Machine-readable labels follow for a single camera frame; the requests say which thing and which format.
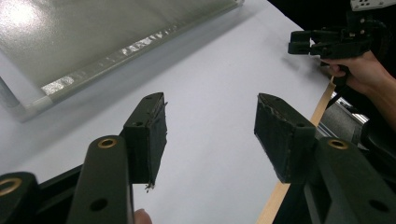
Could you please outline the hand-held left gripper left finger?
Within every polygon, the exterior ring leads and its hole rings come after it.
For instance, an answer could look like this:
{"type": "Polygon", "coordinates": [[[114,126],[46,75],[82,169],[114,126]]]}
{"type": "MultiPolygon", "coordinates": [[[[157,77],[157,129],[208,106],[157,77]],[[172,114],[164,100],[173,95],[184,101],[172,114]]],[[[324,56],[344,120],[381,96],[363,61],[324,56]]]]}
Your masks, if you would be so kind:
{"type": "Polygon", "coordinates": [[[155,186],[167,143],[166,135],[164,94],[156,92],[143,97],[122,129],[132,184],[155,186]]]}

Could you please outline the white table mat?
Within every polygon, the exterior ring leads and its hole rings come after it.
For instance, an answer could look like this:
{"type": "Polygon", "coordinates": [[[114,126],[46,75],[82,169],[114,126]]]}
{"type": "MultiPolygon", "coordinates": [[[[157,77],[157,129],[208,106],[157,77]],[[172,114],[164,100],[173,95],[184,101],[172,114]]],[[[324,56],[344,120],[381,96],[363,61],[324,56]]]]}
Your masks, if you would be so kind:
{"type": "Polygon", "coordinates": [[[288,54],[294,29],[268,0],[245,0],[27,122],[0,106],[0,175],[45,181],[82,164],[91,141],[162,92],[167,145],[155,187],[134,187],[135,207],[153,224],[256,224],[276,185],[253,132],[258,94],[311,117],[328,85],[316,60],[288,54]]]}

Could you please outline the metal two-tier shoe rack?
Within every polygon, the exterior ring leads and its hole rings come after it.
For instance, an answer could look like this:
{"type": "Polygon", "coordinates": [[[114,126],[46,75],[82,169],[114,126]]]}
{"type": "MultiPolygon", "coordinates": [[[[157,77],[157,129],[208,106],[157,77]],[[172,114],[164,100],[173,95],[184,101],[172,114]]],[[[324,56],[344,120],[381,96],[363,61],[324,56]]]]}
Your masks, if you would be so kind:
{"type": "Polygon", "coordinates": [[[0,106],[26,121],[244,0],[0,0],[0,106]]]}

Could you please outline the aluminium rail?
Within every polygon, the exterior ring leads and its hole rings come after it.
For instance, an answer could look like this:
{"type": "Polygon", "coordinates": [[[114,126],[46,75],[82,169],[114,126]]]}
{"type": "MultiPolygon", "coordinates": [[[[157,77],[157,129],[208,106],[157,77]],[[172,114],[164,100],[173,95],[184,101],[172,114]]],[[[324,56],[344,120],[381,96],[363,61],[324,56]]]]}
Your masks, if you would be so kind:
{"type": "Polygon", "coordinates": [[[369,119],[343,98],[327,108],[317,127],[317,136],[335,137],[362,146],[361,132],[369,119]]]}

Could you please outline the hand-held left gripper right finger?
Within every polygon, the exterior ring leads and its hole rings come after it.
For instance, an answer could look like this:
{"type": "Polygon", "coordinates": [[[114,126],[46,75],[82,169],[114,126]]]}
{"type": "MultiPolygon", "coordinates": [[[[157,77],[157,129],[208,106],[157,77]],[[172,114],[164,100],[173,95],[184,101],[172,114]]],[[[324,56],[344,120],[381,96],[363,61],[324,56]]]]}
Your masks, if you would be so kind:
{"type": "Polygon", "coordinates": [[[303,184],[309,173],[316,127],[283,99],[258,95],[254,134],[282,183],[303,184]]]}

